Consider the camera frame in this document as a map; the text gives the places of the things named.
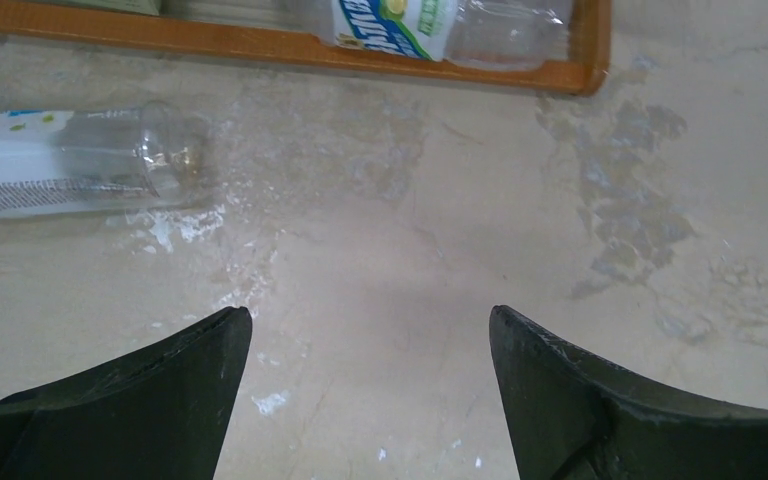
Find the blue white label bottle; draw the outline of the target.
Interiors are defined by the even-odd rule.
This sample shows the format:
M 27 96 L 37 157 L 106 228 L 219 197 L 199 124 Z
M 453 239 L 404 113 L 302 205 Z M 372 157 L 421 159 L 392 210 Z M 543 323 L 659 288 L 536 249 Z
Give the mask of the blue white label bottle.
M 305 0 L 287 7 L 331 47 L 499 72 L 540 67 L 573 13 L 568 0 Z

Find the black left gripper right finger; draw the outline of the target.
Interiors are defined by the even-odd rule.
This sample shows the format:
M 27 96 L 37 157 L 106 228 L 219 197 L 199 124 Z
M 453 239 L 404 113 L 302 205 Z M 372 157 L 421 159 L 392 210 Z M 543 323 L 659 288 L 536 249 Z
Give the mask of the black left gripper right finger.
M 768 410 L 644 377 L 516 310 L 489 317 L 523 479 L 768 479 Z

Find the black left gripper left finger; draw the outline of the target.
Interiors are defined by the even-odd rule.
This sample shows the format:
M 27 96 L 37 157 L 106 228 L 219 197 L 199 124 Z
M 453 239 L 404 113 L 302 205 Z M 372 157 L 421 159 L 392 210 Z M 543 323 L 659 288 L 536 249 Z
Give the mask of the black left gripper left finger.
M 224 308 L 149 346 L 0 400 L 0 479 L 210 479 L 252 339 Z

